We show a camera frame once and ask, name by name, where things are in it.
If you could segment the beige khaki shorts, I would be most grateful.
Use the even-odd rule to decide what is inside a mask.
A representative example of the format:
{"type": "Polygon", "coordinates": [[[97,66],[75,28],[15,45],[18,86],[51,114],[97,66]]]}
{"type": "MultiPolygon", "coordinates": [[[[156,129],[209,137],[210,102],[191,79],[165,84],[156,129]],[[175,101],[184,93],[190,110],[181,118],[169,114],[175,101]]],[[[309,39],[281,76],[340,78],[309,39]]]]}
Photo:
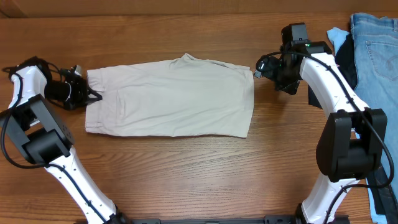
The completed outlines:
{"type": "Polygon", "coordinates": [[[95,134],[245,138],[254,110],[249,67],[189,54],[89,70],[88,84],[102,97],[86,108],[95,134]]]}

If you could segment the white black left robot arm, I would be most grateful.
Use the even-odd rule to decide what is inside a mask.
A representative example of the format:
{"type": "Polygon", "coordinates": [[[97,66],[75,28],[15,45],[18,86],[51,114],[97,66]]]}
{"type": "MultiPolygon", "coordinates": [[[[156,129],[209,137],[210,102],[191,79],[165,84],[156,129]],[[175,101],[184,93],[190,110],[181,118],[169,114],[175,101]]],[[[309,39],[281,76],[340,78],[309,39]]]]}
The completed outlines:
{"type": "Polygon", "coordinates": [[[52,108],[74,110],[102,99],[88,86],[80,66],[59,69],[34,56],[2,71],[8,74],[14,89],[8,109],[1,112],[1,139],[9,138],[27,164],[11,159],[1,141],[6,160],[21,169],[44,168],[52,174],[88,223],[129,223],[87,173],[77,156],[72,133],[52,108]]]}

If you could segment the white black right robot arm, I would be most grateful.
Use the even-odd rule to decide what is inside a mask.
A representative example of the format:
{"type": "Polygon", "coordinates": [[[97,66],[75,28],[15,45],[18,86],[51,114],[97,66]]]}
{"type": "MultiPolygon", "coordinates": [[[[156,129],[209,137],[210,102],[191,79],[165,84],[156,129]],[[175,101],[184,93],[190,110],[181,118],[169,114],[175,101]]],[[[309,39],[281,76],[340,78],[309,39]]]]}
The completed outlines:
{"type": "Polygon", "coordinates": [[[308,84],[308,102],[324,110],[327,118],[316,148],[320,170],[310,195],[293,215],[269,215],[265,223],[349,223],[335,212],[352,188],[381,162],[388,149],[384,143],[387,116],[371,109],[349,86],[326,42],[312,42],[304,23],[281,30],[278,52],[263,55],[254,76],[274,82],[275,90],[290,95],[300,81],[308,84]]]}

